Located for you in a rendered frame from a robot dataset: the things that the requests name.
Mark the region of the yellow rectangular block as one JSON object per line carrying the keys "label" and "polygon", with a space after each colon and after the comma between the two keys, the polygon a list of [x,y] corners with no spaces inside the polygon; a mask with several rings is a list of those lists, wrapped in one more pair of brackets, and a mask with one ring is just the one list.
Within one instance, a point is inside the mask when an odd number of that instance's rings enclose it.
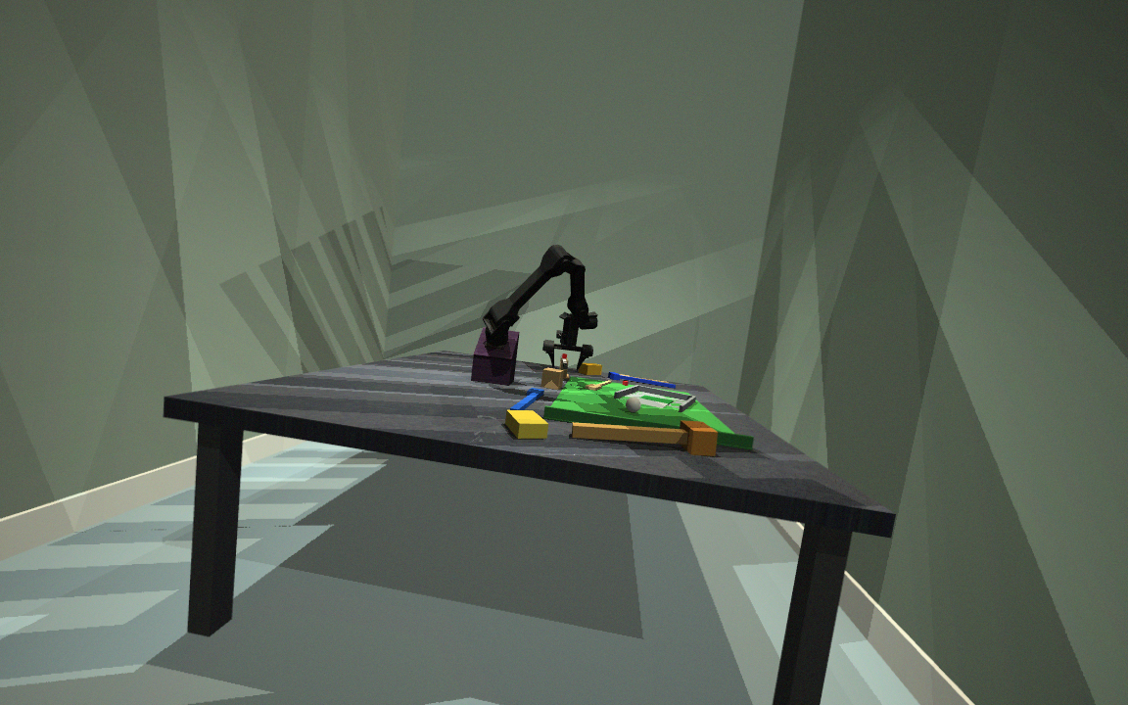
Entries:
{"label": "yellow rectangular block", "polygon": [[532,409],[506,409],[506,428],[518,439],[546,439],[549,423]]}

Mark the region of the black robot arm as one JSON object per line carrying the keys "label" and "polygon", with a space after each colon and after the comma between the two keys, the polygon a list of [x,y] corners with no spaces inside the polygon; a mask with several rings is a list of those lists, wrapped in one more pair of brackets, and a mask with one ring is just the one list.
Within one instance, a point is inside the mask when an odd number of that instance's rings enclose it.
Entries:
{"label": "black robot arm", "polygon": [[570,256],[559,245],[552,245],[549,250],[544,254],[540,266],[536,268],[534,275],[527,277],[525,284],[518,287],[513,296],[497,301],[496,305],[490,307],[490,311],[483,317],[483,320],[487,324],[487,343],[485,347],[504,350],[506,345],[506,331],[509,331],[510,326],[513,327],[513,324],[519,320],[520,316],[518,311],[521,306],[525,306],[549,281],[549,277],[563,275],[564,272],[567,272],[570,275],[570,298],[567,303],[570,312],[564,311],[559,315],[559,318],[564,318],[563,331],[578,333],[579,327],[582,331],[598,327],[598,315],[589,312],[589,306],[587,299],[584,299],[584,271],[587,268],[580,259]]}

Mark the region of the green rectangular mat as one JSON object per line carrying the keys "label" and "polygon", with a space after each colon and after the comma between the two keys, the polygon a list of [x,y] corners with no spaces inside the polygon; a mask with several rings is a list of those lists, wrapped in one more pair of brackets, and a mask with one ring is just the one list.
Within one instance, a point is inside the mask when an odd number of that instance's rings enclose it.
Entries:
{"label": "green rectangular mat", "polygon": [[558,398],[552,403],[552,407],[567,407],[567,409],[580,409],[587,412],[600,412],[600,414],[607,414],[613,416],[622,416],[622,418],[638,418],[646,421],[659,421],[659,423],[680,425],[682,421],[704,421],[708,428],[719,430],[719,432],[733,433],[734,432],[726,428],[724,421],[720,421],[715,415],[706,409],[700,402],[695,400],[695,403],[687,407],[684,412],[678,412],[675,407],[655,407],[652,405],[642,404],[637,412],[631,412],[626,408],[626,402],[629,398],[638,398],[635,393],[633,396],[620,397],[614,399],[614,393],[617,390],[624,390],[635,385],[628,385],[624,387],[623,384],[607,384],[599,390],[584,389],[589,384],[603,384],[603,381],[592,380],[587,378],[572,378],[567,381],[567,385],[561,390]]}

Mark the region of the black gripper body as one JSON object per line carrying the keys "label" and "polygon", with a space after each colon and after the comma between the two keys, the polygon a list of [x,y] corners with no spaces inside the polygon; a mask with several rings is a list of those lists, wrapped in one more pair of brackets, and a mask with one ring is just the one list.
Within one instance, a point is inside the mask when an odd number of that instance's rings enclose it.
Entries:
{"label": "black gripper body", "polygon": [[563,331],[563,333],[561,333],[561,345],[554,344],[554,341],[544,340],[544,347],[541,349],[545,352],[552,352],[552,350],[554,349],[574,350],[574,352],[582,352],[583,356],[592,356],[591,345],[583,344],[582,347],[576,347],[576,344],[578,344],[578,333],[567,333],[567,331]]}

